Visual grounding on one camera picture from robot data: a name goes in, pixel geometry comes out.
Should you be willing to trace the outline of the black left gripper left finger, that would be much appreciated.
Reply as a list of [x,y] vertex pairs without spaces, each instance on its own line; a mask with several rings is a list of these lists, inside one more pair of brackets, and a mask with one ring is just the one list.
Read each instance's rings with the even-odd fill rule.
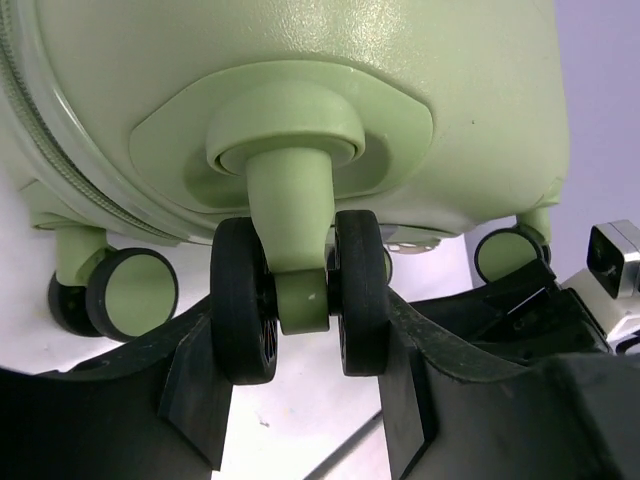
[[1,372],[4,479],[208,479],[232,386],[201,300],[67,372]]

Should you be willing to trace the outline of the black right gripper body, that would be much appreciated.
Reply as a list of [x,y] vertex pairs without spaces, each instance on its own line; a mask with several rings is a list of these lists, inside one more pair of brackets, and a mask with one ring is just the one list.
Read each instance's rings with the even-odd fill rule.
[[559,286],[542,260],[476,289],[411,306],[459,338],[507,360],[612,352],[575,290]]

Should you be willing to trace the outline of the green hard-shell suitcase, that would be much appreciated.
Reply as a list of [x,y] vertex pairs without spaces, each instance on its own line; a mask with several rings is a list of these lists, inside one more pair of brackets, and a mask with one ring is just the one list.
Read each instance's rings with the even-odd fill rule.
[[1,120],[56,321],[146,334],[178,302],[157,247],[210,243],[237,385],[331,317],[344,373],[381,374],[387,248],[512,216],[482,278],[547,261],[569,163],[550,1],[5,1]]

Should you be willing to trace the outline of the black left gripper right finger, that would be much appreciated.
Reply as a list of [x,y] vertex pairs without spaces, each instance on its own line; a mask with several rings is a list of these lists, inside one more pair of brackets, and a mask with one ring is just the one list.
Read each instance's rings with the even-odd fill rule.
[[395,479],[635,479],[639,359],[564,354],[521,366],[391,294],[378,379]]

